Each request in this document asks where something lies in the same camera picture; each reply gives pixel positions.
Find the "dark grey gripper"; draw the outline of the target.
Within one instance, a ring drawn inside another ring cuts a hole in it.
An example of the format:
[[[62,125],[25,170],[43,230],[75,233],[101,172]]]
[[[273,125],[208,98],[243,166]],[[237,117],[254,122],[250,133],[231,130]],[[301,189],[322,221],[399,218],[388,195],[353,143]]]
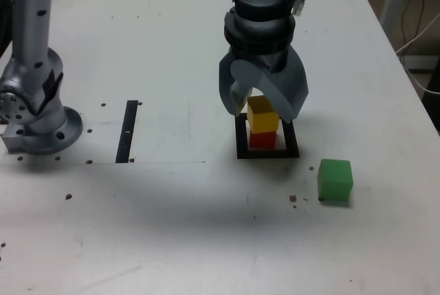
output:
[[[219,63],[219,95],[228,113],[238,116],[253,89],[263,93],[284,121],[296,119],[309,93],[296,51],[285,47],[262,54],[231,47]]]

